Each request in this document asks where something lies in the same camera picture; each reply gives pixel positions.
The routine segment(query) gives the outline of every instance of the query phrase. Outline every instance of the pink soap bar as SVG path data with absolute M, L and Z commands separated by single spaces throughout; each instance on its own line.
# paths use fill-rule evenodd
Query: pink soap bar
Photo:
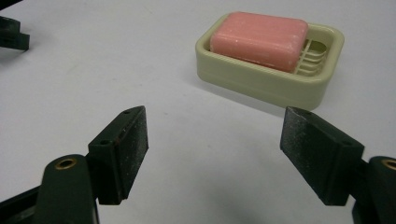
M 231 13 L 210 38 L 212 52 L 292 72 L 305 42 L 305 21 Z

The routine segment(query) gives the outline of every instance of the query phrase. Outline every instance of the black object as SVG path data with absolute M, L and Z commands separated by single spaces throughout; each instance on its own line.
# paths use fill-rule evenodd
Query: black object
M 356 224 L 396 223 L 396 160 L 361 159 L 364 146 L 326 120 L 287 107 L 280 148 L 326 205 L 352 195 Z
M 0 223 L 99 223 L 100 204 L 128 198 L 149 148 L 146 110 L 120 113 L 89 144 L 89 153 L 47 165 L 41 186 L 0 203 Z
M 10 7 L 21 0 L 1 0 L 0 10 Z M 20 32 L 21 23 L 6 17 L 0 17 L 0 47 L 8 49 L 29 49 L 30 36 Z

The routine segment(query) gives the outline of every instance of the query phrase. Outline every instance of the plastic container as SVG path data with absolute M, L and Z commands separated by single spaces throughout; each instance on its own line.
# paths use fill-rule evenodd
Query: plastic container
M 340 31 L 308 23 L 300 60 L 293 73 L 286 73 L 211 52 L 210 36 L 227 16 L 221 17 L 195 45 L 200 79 L 282 107 L 311 110 L 320 104 L 344 45 Z

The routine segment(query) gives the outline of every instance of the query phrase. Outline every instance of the beige soap dish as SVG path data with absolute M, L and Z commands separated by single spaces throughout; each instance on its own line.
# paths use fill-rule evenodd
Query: beige soap dish
M 200 79 L 282 107 L 317 107 L 332 77 L 344 45 L 338 30 L 308 23 L 299 62 L 292 73 L 248 63 L 210 51 L 210 37 L 227 15 L 221 17 L 196 43 Z

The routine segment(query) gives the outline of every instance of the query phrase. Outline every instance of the tabletop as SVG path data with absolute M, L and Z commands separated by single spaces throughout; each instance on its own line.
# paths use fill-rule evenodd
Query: tabletop
M 31 37 L 27 51 L 0 49 L 0 201 L 144 105 L 148 153 L 129 199 L 99 205 L 101 223 L 353 223 L 354 199 L 323 205 L 279 149 L 284 108 L 198 78 L 196 41 L 234 11 L 340 30 L 313 112 L 364 144 L 364 160 L 396 157 L 393 0 L 25 0 L 0 11 Z

